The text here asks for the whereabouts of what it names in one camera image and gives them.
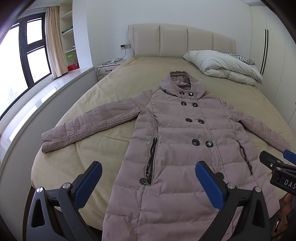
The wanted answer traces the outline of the person's right hand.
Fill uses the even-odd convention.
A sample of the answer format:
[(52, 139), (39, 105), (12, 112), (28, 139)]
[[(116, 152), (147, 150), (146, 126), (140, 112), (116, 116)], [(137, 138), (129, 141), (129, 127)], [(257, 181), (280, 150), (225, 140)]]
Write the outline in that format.
[(295, 211), (292, 209), (292, 195), (287, 194), (283, 200), (281, 200), (280, 210), (280, 224), (278, 229), (280, 232), (286, 230), (289, 225), (295, 220)]

